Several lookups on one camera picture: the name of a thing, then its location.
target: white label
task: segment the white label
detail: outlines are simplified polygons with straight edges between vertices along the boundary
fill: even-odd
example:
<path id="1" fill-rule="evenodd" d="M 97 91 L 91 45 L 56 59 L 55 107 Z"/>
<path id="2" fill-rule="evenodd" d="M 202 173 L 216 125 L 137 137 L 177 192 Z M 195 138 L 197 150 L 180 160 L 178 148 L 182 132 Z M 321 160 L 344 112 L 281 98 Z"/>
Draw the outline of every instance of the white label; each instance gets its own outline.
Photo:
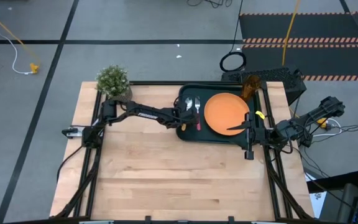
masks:
<path id="1" fill-rule="evenodd" d="M 138 116 L 145 117 L 145 118 L 150 118 L 150 119 L 157 119 L 157 118 L 158 118 L 157 116 L 148 115 L 148 114 L 143 114 L 143 113 L 138 113 L 137 115 L 138 115 Z"/>

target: orange plate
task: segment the orange plate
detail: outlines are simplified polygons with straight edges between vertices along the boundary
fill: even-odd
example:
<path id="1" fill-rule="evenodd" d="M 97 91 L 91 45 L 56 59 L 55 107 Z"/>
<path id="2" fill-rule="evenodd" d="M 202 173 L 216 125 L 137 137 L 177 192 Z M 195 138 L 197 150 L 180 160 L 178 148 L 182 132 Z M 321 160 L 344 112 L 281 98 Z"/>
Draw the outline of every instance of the orange plate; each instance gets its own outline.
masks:
<path id="1" fill-rule="evenodd" d="M 247 103 L 239 96 L 231 93 L 219 93 L 212 96 L 205 104 L 205 120 L 219 134 L 232 136 L 242 130 L 227 130 L 240 125 L 244 115 L 249 112 Z"/>

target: floor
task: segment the floor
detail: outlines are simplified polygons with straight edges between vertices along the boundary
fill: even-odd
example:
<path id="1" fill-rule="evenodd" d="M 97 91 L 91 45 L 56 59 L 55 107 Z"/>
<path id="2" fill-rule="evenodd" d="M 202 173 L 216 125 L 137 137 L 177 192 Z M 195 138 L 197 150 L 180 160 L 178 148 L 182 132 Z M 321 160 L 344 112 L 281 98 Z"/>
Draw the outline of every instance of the floor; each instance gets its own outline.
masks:
<path id="1" fill-rule="evenodd" d="M 20 39 L 59 40 L 73 1 L 1 0 L 0 20 Z M 292 12 L 295 2 L 244 0 L 242 11 Z M 358 11 L 358 0 L 346 2 L 351 11 Z M 185 0 L 79 0 L 67 40 L 139 41 L 64 45 L 52 69 L 58 41 L 32 44 L 29 47 L 42 62 L 36 75 L 14 73 L 11 70 L 14 51 L 10 45 L 0 44 L 0 206 L 8 183 L 17 181 L 16 187 L 8 189 L 12 198 L 5 204 L 9 205 L 7 210 L 0 209 L 0 221 L 48 218 L 56 171 L 67 142 L 60 131 L 71 123 L 82 81 L 94 80 L 98 70 L 110 63 L 126 67 L 130 80 L 220 80 L 219 60 L 231 45 L 219 43 L 229 43 L 233 38 L 239 3 L 235 0 L 230 7 L 213 9 L 206 2 L 190 7 Z M 300 12 L 343 12 L 343 9 L 339 0 L 302 0 Z M 168 39 L 178 43 L 146 41 Z M 185 39 L 203 41 L 183 44 Z M 209 40 L 216 41 L 201 44 Z M 17 49 L 16 68 L 28 71 L 33 59 L 20 45 Z M 239 63 L 233 58 L 226 66 L 236 67 Z M 331 95 L 346 105 L 346 113 L 338 121 L 342 125 L 358 124 L 358 82 L 306 82 L 306 86 L 308 91 L 301 97 L 299 114 Z M 40 94 L 47 87 L 43 102 Z M 33 117 L 35 111 L 40 111 L 39 119 Z M 33 136 L 28 132 L 29 126 L 35 128 Z M 358 170 L 358 132 L 316 143 L 307 150 L 329 175 Z M 11 177 L 19 154 L 25 158 L 22 172 Z"/>

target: black metal frame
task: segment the black metal frame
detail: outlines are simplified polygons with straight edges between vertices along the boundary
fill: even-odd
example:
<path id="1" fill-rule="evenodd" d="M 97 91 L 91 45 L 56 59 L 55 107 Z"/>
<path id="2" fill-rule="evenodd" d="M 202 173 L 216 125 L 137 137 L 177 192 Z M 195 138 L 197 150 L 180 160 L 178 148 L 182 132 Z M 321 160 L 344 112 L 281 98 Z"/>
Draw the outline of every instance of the black metal frame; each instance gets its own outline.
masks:
<path id="1" fill-rule="evenodd" d="M 233 83 L 233 82 L 220 82 L 220 81 L 212 81 L 212 82 L 204 82 L 204 81 L 190 81 L 190 82 L 183 82 L 183 81 L 158 81 L 158 82 L 143 82 L 143 81 L 137 81 L 137 82 L 131 82 L 131 85 L 185 85 L 185 84 L 189 84 L 189 83 L 202 83 L 202 84 L 209 84 L 209 85 L 238 85 L 238 83 Z M 265 100 L 265 105 L 266 105 L 266 109 L 267 109 L 267 117 L 268 117 L 268 121 L 269 121 L 269 125 L 270 127 L 274 126 L 274 119 L 272 116 L 272 109 L 270 106 L 270 99 L 269 99 L 269 94 L 267 92 L 267 86 L 266 83 L 264 83 L 262 85 L 262 91 L 264 93 L 264 100 Z M 92 117 L 92 123 L 97 119 L 98 114 L 99 114 L 99 109 L 100 109 L 100 105 L 101 105 L 101 94 L 100 92 L 98 92 L 98 94 L 96 95 L 96 100 L 95 100 L 95 104 L 94 104 L 94 110 L 93 110 L 93 117 Z M 73 213 L 73 217 L 67 217 L 68 214 L 66 214 L 64 216 L 64 218 L 60 218 L 60 217 L 51 217 L 51 219 L 49 220 L 34 220 L 34 221 L 28 221 L 28 222 L 18 222 L 16 224 L 19 223 L 23 223 L 23 224 L 36 224 L 36 223 L 74 223 L 74 222 L 79 222 L 79 221 L 90 221 L 90 217 L 91 217 L 91 213 L 92 213 L 92 207 L 93 207 L 93 199 L 94 199 L 94 194 L 95 194 L 95 190 L 96 190 L 96 180 L 97 180 L 97 176 L 98 176 L 98 169 L 99 169 L 99 158 L 101 155 L 101 150 L 102 150 L 102 145 L 100 145 L 99 147 L 97 147 L 95 152 L 95 160 L 96 160 L 96 164 L 94 164 L 94 166 L 96 166 L 96 170 L 94 171 L 95 174 L 92 178 L 92 181 L 89 183 L 90 184 L 90 188 L 89 188 L 89 197 L 88 197 L 88 201 L 86 204 L 86 214 L 85 216 L 80 217 L 80 210 L 81 210 L 81 201 L 82 201 L 82 196 L 83 193 L 80 193 L 80 199 L 78 200 L 78 202 L 75 204 L 75 208 L 74 208 L 74 213 Z M 85 153 L 85 157 L 84 157 L 84 162 L 83 162 L 83 167 L 82 167 L 82 171 L 81 171 L 81 178 L 80 178 L 80 185 L 82 183 L 85 182 L 85 179 L 87 176 L 89 176 L 89 174 L 87 175 L 88 172 L 88 167 L 89 167 L 89 163 L 90 163 L 90 157 L 91 157 L 91 151 L 92 149 L 87 148 L 86 149 L 86 153 Z M 269 149 L 267 147 L 264 147 L 264 155 L 265 155 L 265 160 L 266 161 L 271 161 L 270 158 L 270 153 L 269 153 Z M 280 156 L 280 153 L 278 153 L 277 151 L 275 152 L 275 161 L 276 161 L 276 165 L 277 165 L 277 170 L 278 170 L 278 176 L 280 178 L 280 180 L 282 181 L 282 183 L 284 184 L 284 186 L 286 186 L 285 183 L 285 174 L 284 174 L 284 170 L 283 170 L 283 164 L 282 164 L 282 159 Z M 293 219 L 292 217 L 292 212 L 291 212 L 291 206 L 288 203 L 287 199 L 284 197 L 284 205 L 285 205 L 285 211 L 286 211 L 286 218 L 282 218 L 280 215 L 280 206 L 279 206 L 279 202 L 278 202 L 278 198 L 277 198 L 277 191 L 276 191 L 276 185 L 274 180 L 268 176 L 268 181 L 269 181 L 269 186 L 270 186 L 270 194 L 272 196 L 272 205 L 273 205 L 273 212 L 274 212 L 274 216 L 275 216 L 275 221 L 276 222 L 287 222 L 287 223 L 309 223 L 309 222 L 314 222 L 313 220 L 299 220 L 299 219 Z M 114 220 L 114 223 L 121 223 L 121 224 L 127 224 L 127 223 L 139 223 L 139 224 L 150 224 L 150 223 L 180 223 L 180 222 L 185 222 L 185 223 L 230 223 L 230 224 L 234 224 L 234 223 L 251 223 L 251 222 L 237 222 L 234 221 L 234 217 L 228 217 L 228 221 L 221 221 L 221 222 L 194 222 L 194 221 L 151 221 L 151 217 L 145 217 L 144 221 L 131 221 L 131 220 Z"/>

